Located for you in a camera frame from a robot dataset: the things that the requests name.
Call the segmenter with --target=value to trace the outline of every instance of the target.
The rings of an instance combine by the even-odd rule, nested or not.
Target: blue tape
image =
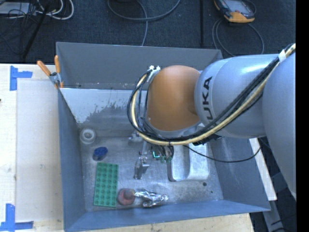
[[[18,68],[11,65],[11,76],[10,76],[10,91],[17,90],[17,78],[31,78],[32,72],[18,72]]]
[[[32,229],[33,221],[15,223],[15,206],[7,203],[5,211],[5,222],[1,222],[0,231],[15,232],[15,230]]]

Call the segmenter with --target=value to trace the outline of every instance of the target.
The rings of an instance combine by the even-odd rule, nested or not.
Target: yellow cable
[[[286,57],[288,57],[293,51],[295,50],[295,44],[293,44],[285,53]],[[228,123],[230,123],[231,121],[233,121],[243,110],[245,110],[246,106],[253,101],[253,99],[255,97],[257,97],[259,95],[259,93],[263,90],[263,88],[265,87],[265,84],[268,80],[268,78],[270,77],[270,75],[273,73],[273,71],[276,69],[276,67],[279,65],[280,63],[278,62],[277,65],[273,68],[273,70],[269,73],[269,75],[265,78],[265,80],[261,83],[261,85],[255,90],[255,92],[248,98],[248,100],[241,105],[230,117],[226,118],[224,121],[222,121],[219,125],[215,126],[214,128],[212,128],[211,130],[207,131],[206,133],[195,137],[195,138],[191,138],[188,140],[184,140],[184,141],[179,141],[179,142],[169,142],[169,141],[160,141],[160,140],[155,140],[152,139],[146,135],[144,135],[143,133],[138,131],[138,134],[140,135],[140,137],[142,139],[144,139],[145,141],[155,144],[155,145],[163,145],[163,146],[169,146],[169,145],[187,145],[190,143],[195,143],[198,141],[203,140],[204,138],[207,138],[209,136],[211,136],[212,134],[216,133],[217,131],[219,131],[220,129],[222,129],[223,127],[225,127]],[[138,82],[137,86],[139,84],[142,83],[142,81],[146,78],[146,74],[140,79],[140,81]],[[135,93],[132,97],[132,106],[131,106],[131,116],[132,116],[132,120],[133,123],[136,127],[138,127],[136,119],[135,119],[135,101],[136,101],[136,96],[137,93]]]

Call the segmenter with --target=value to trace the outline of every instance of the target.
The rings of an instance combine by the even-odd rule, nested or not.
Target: gray bin
[[[58,92],[65,231],[270,210],[254,158],[239,163],[209,160],[206,180],[179,182],[168,180],[166,163],[151,159],[143,178],[133,178],[142,143],[127,142],[134,130],[126,116],[126,94],[130,94],[137,78],[150,65],[164,68],[180,64],[203,70],[222,59],[219,50],[58,42],[56,53],[65,85]],[[122,98],[100,107],[115,92],[123,94]],[[80,131],[85,127],[97,133],[93,144],[84,145],[80,141]],[[222,138],[208,144],[209,154],[217,159],[240,160],[253,154],[248,139]],[[102,162],[119,166],[118,189],[153,189],[164,192],[169,200],[151,208],[142,208],[137,198],[128,207],[93,205],[97,162],[92,154],[98,146],[109,149]]]

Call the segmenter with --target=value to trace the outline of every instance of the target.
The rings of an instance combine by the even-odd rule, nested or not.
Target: dark floor
[[[37,0],[8,1],[30,1],[38,6]],[[43,7],[48,4],[48,0],[39,1]],[[46,16],[39,28],[41,14],[31,15],[30,11],[27,16],[16,19],[11,18],[15,16],[13,11],[0,15],[0,63],[42,60],[53,64],[56,42],[218,48],[224,58],[279,53],[295,42],[296,0],[246,0],[255,11],[251,27],[219,21],[223,17],[213,0],[72,1],[74,11],[70,19],[55,19],[65,18],[72,11],[69,1],[65,0],[63,11],[54,17]],[[59,7],[59,0],[51,0],[49,11]],[[148,23],[128,19],[144,18],[145,13]],[[220,22],[218,28],[214,28],[216,22]],[[280,170],[266,145],[262,151],[269,173],[274,176]],[[277,196],[276,206],[285,228],[281,231],[296,231],[295,200],[288,188],[280,190]],[[267,232],[262,213],[251,214],[251,218],[255,232]]]

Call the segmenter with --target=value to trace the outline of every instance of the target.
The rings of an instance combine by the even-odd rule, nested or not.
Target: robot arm
[[[171,146],[206,142],[214,135],[267,136],[291,193],[296,194],[295,44],[279,55],[222,59],[201,72],[166,67],[149,85],[145,116],[137,117],[133,104],[149,74],[139,80],[128,103],[128,117],[141,138]]]

